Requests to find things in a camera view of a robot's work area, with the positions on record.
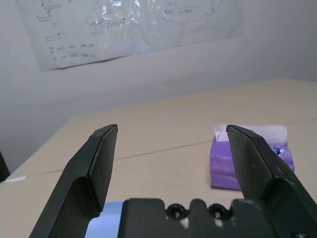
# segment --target plastic sheet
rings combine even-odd
[[[117,238],[123,201],[106,202],[99,217],[88,225],[85,238]]]
[[[239,0],[17,0],[41,71],[242,33]]]

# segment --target table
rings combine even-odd
[[[220,123],[284,124],[295,174],[317,202],[317,83],[276,78],[72,118],[0,184],[3,237],[28,238],[65,165],[94,130],[118,124],[107,201],[194,198],[229,207],[241,192],[210,189],[209,153]]]

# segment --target purple package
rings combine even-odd
[[[263,136],[271,149],[294,171],[292,155],[287,147],[286,127],[260,126],[260,129],[256,126],[242,125],[242,127],[251,129],[255,133]],[[227,134],[224,133],[225,128],[226,125],[215,128],[215,136],[210,151],[211,187],[240,190],[233,168],[230,144],[227,140]]]

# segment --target black screw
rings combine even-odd
[[[226,220],[230,217],[228,210],[220,204],[211,205],[208,208],[208,211],[213,217],[215,217],[219,220]]]
[[[178,220],[178,221],[187,217],[186,209],[178,203],[174,203],[174,204],[170,205],[167,208],[166,212],[171,218]]]

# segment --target white wall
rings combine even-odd
[[[317,78],[317,0],[243,0],[245,35],[39,72],[0,1],[0,150],[14,171],[74,114],[275,76]]]

